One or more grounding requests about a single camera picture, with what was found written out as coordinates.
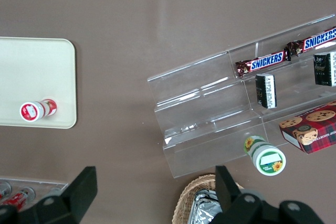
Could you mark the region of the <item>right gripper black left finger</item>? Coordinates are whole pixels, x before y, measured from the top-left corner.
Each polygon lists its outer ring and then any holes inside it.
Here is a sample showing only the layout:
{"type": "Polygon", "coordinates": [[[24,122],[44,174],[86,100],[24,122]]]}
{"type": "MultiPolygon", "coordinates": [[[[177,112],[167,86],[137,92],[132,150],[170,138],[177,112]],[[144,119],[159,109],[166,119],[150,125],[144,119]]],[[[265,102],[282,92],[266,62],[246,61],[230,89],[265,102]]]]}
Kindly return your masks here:
{"type": "Polygon", "coordinates": [[[1,223],[80,223],[98,192],[94,166],[85,167],[59,196],[49,196],[25,211],[1,206],[1,223]]]}

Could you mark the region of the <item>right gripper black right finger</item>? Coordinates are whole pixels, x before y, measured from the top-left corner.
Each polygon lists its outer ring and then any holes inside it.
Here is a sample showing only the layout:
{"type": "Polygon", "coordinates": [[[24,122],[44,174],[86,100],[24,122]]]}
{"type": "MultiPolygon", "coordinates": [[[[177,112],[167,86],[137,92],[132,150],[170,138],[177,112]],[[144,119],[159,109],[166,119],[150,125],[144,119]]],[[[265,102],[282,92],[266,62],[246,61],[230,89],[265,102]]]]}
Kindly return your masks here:
{"type": "Polygon", "coordinates": [[[215,168],[215,191],[222,212],[211,223],[323,223],[307,204],[285,200],[274,207],[252,193],[242,193],[226,166],[215,168]]]}

